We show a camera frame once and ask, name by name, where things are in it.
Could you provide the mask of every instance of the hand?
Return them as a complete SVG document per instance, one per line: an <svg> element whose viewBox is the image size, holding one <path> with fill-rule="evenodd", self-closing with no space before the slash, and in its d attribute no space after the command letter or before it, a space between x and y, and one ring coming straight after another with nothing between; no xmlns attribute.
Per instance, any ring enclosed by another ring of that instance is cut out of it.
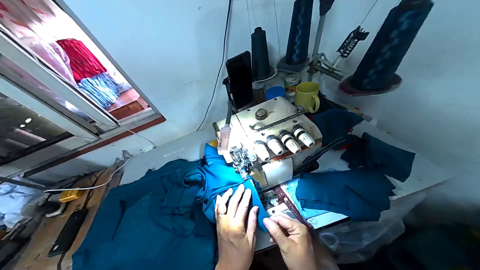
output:
<svg viewBox="0 0 480 270"><path fill-rule="evenodd" d="M233 189L230 188L223 196L216 197L215 219L219 253L216 270L247 270L253 260L258 206L250 210L245 229L252 191L245 190L242 184L239 185L227 207L232 193Z"/></svg>
<svg viewBox="0 0 480 270"><path fill-rule="evenodd" d="M305 225L283 215L265 218L264 224L289 270L316 269L312 239Z"/></svg>

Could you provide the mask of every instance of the dark teal cloth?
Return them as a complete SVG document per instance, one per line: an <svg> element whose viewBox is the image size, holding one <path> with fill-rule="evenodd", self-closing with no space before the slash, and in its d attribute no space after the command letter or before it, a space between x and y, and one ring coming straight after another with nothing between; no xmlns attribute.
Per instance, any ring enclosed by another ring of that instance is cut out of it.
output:
<svg viewBox="0 0 480 270"><path fill-rule="evenodd" d="M312 121L322 133L322 144L327 145L347 135L351 128L363 121L363 118L348 110L331 109L314 115Z"/></svg>
<svg viewBox="0 0 480 270"><path fill-rule="evenodd" d="M340 157L351 169L364 166L405 182L412 171L415 153L387 144L368 133L351 135L351 144Z"/></svg>
<svg viewBox="0 0 480 270"><path fill-rule="evenodd" d="M266 212L253 185L209 145L202 160L173 160L113 188L72 257L73 270L213 269L214 199L241 183L252 189L262 225Z"/></svg>
<svg viewBox="0 0 480 270"><path fill-rule="evenodd" d="M395 186L378 170L302 173L295 196L302 208L327 210L354 221L378 221Z"/></svg>

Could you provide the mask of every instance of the finger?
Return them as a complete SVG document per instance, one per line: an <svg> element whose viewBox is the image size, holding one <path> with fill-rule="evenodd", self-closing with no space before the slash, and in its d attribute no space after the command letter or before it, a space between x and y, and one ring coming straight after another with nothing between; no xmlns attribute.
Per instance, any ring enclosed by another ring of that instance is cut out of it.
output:
<svg viewBox="0 0 480 270"><path fill-rule="evenodd" d="M258 209L258 206L252 207L248 215L247 239L251 246L255 244L253 240L255 238L255 230L257 229Z"/></svg>
<svg viewBox="0 0 480 270"><path fill-rule="evenodd" d="M289 239L285 236L282 229L278 224L269 218L264 218L265 227L267 227L268 232L272 238L279 244L285 245L288 243Z"/></svg>
<svg viewBox="0 0 480 270"><path fill-rule="evenodd" d="M232 195L233 189L229 188L223 195L220 197L217 195L217 201L218 201L218 210L217 210L217 216L220 217L221 215L226 215L227 214L227 202L228 198Z"/></svg>
<svg viewBox="0 0 480 270"><path fill-rule="evenodd" d="M235 217L235 214L237 213L237 207L239 206L241 196L243 195L243 191L245 191L245 186L240 184L228 202L227 216L231 218Z"/></svg>
<svg viewBox="0 0 480 270"><path fill-rule="evenodd" d="M242 224L245 223L245 218L247 217L248 206L250 205L250 200L252 199L252 191L251 189L247 188L245 193L243 193L243 197L239 203L237 208L237 213L235 214L235 219Z"/></svg>
<svg viewBox="0 0 480 270"><path fill-rule="evenodd" d="M305 227L305 225L283 215L275 215L270 217L270 219L277 223L280 227L284 228L290 235L298 235L308 232L308 229Z"/></svg>
<svg viewBox="0 0 480 270"><path fill-rule="evenodd" d="M228 198L230 198L230 196L232 196L233 194L233 189L232 188L229 188L223 195L222 195L222 202L227 205L227 202L228 202Z"/></svg>
<svg viewBox="0 0 480 270"><path fill-rule="evenodd" d="M215 220L218 222L218 205L220 204L220 200L222 197L217 194L215 199Z"/></svg>

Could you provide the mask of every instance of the electrical cable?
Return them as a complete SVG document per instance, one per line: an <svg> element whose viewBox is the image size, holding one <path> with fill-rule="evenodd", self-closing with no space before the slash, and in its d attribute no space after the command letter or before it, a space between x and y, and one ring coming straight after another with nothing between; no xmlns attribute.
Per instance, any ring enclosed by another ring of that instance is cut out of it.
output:
<svg viewBox="0 0 480 270"><path fill-rule="evenodd" d="M140 138L143 138L144 140L147 140L149 143L151 143L151 144L154 146L154 148L156 148L156 144L154 144L154 143L153 143L151 140L149 140L149 139L147 139L147 138L143 137L142 135L140 135L140 134L136 133L135 131L132 131L132 130L130 130L130 129L128 129L128 128L126 128L126 127L124 127L124 126L121 126L121 125L119 125L119 126L107 125L107 126L112 126L112 127L121 127L121 128L123 128L123 129L125 129L125 130L128 130L128 131L130 131L131 133L133 133L133 134L135 134L135 135L139 136Z"/></svg>
<svg viewBox="0 0 480 270"><path fill-rule="evenodd" d="M130 162L135 156L138 156L140 154L143 154L143 153L138 153L138 154L135 154L133 155L131 158L129 158L124 164L122 164L120 167L118 167L117 169L115 169L112 174L110 175L110 178L108 179L108 181L106 181L105 183L103 184L99 184L99 185L96 185L96 186L91 186L91 187L79 187L79 188L61 188L61 189L48 189L48 190L45 190L45 192L53 192L53 191L67 191L67 190L89 190L89 189L94 189L94 188L98 188L98 187L102 187L102 186L105 186L106 184L110 183L110 181L112 181L112 177L113 175L118 171L120 170L123 166L127 165L128 162Z"/></svg>
<svg viewBox="0 0 480 270"><path fill-rule="evenodd" d="M365 15L365 18L363 18L363 21L360 23L360 26L363 24L363 22L367 19L368 15L370 14L370 12L372 11L373 7L375 6L375 4L378 2L378 0L375 1L375 3L373 3L372 7L370 8L370 10L368 11L367 15Z"/></svg>
<svg viewBox="0 0 480 270"><path fill-rule="evenodd" d="M205 112L205 116L204 116L204 119L202 120L202 123L200 124L200 126L197 128L195 132L199 131L202 125L204 124L205 119L207 118L208 109L210 109L210 105L212 105L213 97L215 96L216 85L218 84L218 78L220 77L220 72L222 71L222 67L223 67L223 61L225 60L225 44L227 42L228 21L230 20L230 10L232 7L232 1L233 0L228 0L227 23L225 24L225 34L223 35L222 63L220 64L220 68L218 69L218 74L216 75L215 87L213 87L212 99L208 104L207 111Z"/></svg>

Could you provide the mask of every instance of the yellow object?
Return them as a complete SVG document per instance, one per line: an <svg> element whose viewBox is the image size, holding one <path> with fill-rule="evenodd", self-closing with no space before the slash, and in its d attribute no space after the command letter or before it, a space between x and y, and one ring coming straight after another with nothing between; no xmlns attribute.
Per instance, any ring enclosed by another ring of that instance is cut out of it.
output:
<svg viewBox="0 0 480 270"><path fill-rule="evenodd" d="M80 198L85 193L84 190L65 190L60 194L60 202L69 202Z"/></svg>
<svg viewBox="0 0 480 270"><path fill-rule="evenodd" d="M218 147L218 141L217 140L211 141L209 144L212 147Z"/></svg>
<svg viewBox="0 0 480 270"><path fill-rule="evenodd" d="M317 112L320 108L320 99L318 92L320 86L318 83L306 82L297 85L295 90L295 106L301 106L310 113Z"/></svg>

